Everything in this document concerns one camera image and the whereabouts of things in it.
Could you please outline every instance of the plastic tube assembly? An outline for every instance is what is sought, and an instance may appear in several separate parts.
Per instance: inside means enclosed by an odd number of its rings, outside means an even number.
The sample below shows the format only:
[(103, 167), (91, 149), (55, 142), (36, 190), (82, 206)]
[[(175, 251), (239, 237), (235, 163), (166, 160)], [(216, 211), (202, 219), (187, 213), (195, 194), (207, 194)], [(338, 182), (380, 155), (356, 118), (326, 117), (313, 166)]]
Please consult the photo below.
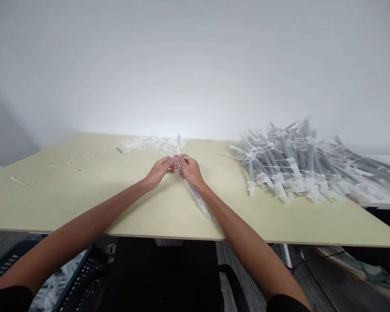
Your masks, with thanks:
[(352, 152), (338, 136), (328, 142), (318, 140), (309, 117), (286, 128), (270, 123), (267, 136), (260, 129), (248, 129), (248, 133), (230, 148), (248, 172), (252, 198), (260, 185), (286, 204), (303, 196), (315, 204), (340, 202), (346, 195), (366, 201), (379, 196), (364, 184), (363, 176), (390, 184), (390, 165)]

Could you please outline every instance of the right hand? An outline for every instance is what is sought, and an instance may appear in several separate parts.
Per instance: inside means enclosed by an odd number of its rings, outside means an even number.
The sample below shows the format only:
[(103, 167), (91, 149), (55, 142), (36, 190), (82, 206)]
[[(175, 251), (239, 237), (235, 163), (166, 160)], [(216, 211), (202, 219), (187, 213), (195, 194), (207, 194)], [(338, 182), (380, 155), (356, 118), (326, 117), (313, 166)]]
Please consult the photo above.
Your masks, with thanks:
[(175, 157), (178, 159), (179, 164), (182, 167), (183, 174), (181, 170), (179, 170), (179, 175), (181, 176), (182, 180), (187, 179), (188, 182), (195, 188), (199, 189), (206, 185), (202, 175), (201, 170), (199, 169), (198, 162), (193, 158), (183, 158), (183, 157), (189, 157), (186, 154), (181, 155), (175, 155)]

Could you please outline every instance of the finger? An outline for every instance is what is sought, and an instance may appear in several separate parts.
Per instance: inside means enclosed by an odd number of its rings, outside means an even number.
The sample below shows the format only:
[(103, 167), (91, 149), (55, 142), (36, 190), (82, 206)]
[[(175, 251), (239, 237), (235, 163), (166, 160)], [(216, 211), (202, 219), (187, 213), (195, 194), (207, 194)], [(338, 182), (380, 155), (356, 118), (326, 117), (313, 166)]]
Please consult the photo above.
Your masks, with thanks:
[(186, 159), (183, 159), (181, 155), (178, 156), (178, 161), (181, 164), (182, 168), (185, 168), (188, 165), (188, 162), (186, 162)]
[(195, 159), (193, 159), (191, 156), (188, 156), (186, 154), (181, 154), (182, 157), (187, 157), (185, 158), (185, 161), (190, 165)]
[(172, 167), (172, 165), (175, 163), (175, 158), (172, 157), (168, 161), (166, 161), (166, 166)]
[(164, 163), (166, 163), (168, 160), (169, 160), (169, 156), (166, 156), (166, 157), (163, 157), (162, 159), (159, 159), (158, 162), (160, 165), (163, 165)]

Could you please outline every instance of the clear plastic tube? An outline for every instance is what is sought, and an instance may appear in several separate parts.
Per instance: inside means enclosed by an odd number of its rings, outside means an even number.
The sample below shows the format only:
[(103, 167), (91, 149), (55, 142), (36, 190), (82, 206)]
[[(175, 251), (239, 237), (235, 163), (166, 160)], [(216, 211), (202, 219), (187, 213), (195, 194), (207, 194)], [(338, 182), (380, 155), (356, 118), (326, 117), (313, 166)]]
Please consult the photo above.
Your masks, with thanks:
[[(180, 155), (180, 134), (178, 134), (178, 141), (177, 141), (177, 145), (178, 145), (178, 154)], [(172, 155), (170, 155), (167, 151), (165, 151), (163, 148), (159, 148), (159, 151), (166, 154), (167, 156), (171, 157), (172, 158)], [(185, 177), (185, 174), (183, 172), (183, 169), (182, 169), (182, 166), (181, 164), (179, 163), (179, 161), (176, 159), (177, 161), (177, 164), (178, 164), (178, 168), (179, 170), (181, 171), (182, 175)], [(201, 196), (199, 196), (198, 192), (196, 190), (194, 190), (194, 188), (192, 187), (192, 185), (188, 182), (188, 180), (186, 180), (186, 182), (188, 183), (189, 185), (189, 188), (191, 189), (192, 193), (194, 194), (194, 197), (195, 197), (195, 200), (198, 204), (198, 207), (201, 209), (201, 211), (204, 213), (204, 216), (207, 218), (207, 219), (211, 219), (212, 216), (211, 214), (209, 213), (204, 201), (202, 200)]]

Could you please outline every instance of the pile of plastic parts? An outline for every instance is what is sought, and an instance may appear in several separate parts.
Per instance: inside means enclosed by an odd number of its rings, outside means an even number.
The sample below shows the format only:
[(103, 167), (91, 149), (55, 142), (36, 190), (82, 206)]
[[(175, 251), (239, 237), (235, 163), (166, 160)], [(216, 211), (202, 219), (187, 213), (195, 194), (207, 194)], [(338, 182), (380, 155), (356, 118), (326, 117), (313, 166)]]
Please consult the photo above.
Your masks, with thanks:
[(69, 261), (60, 270), (52, 274), (51, 277), (47, 279), (33, 299), (29, 308), (30, 312), (51, 312), (53, 310), (86, 252), (86, 250), (82, 251), (74, 259)]
[(282, 128), (270, 123), (267, 134), (248, 130), (231, 149), (249, 173), (249, 193), (255, 187), (272, 190), (289, 204), (294, 197), (308, 197), (313, 203), (381, 199), (364, 181), (390, 185), (390, 166), (360, 156), (344, 146), (338, 136), (329, 142), (318, 140), (309, 117)]

